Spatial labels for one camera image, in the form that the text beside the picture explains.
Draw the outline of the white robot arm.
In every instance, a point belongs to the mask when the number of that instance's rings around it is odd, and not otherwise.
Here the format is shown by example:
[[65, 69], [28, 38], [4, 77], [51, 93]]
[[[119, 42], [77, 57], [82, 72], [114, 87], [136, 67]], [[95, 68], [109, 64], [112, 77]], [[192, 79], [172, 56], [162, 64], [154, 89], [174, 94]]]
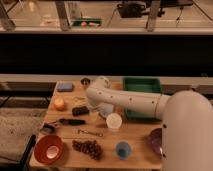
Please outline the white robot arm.
[[163, 171], [213, 171], [213, 105], [202, 94], [113, 90], [100, 76], [86, 96], [91, 106], [105, 102], [160, 119]]

